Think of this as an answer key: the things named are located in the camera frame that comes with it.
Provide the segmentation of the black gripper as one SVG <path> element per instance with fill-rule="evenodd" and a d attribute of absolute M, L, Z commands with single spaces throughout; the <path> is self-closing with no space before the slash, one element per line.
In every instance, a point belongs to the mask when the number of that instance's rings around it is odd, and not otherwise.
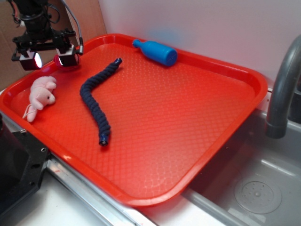
<path fill-rule="evenodd" d="M 73 67 L 79 65 L 79 56 L 70 38 L 76 35 L 75 31 L 64 29 L 55 30 L 49 21 L 20 21 L 26 27 L 23 35 L 14 37 L 16 49 L 11 57 L 13 61 L 20 61 L 26 71 L 42 68 L 42 59 L 38 51 L 57 50 L 58 65 Z"/>

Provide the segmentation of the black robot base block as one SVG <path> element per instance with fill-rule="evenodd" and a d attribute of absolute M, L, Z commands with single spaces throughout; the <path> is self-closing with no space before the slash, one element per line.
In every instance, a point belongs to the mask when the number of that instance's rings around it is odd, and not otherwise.
<path fill-rule="evenodd" d="M 30 132 L 0 119 L 0 218 L 40 189 L 49 150 Z"/>

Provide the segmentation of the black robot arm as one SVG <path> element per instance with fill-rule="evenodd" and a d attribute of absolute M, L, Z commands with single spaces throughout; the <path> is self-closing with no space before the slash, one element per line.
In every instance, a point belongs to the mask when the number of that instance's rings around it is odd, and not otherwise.
<path fill-rule="evenodd" d="M 14 37 L 12 41 L 16 49 L 11 60 L 20 62 L 26 71 L 38 70 L 42 67 L 40 51 L 56 50 L 56 64 L 60 67 L 76 67 L 79 57 L 83 55 L 84 44 L 79 31 L 79 49 L 76 49 L 70 38 L 76 32 L 69 29 L 55 30 L 52 24 L 60 20 L 57 7 L 47 0 L 10 0 L 14 22 L 26 27 L 22 36 Z"/>

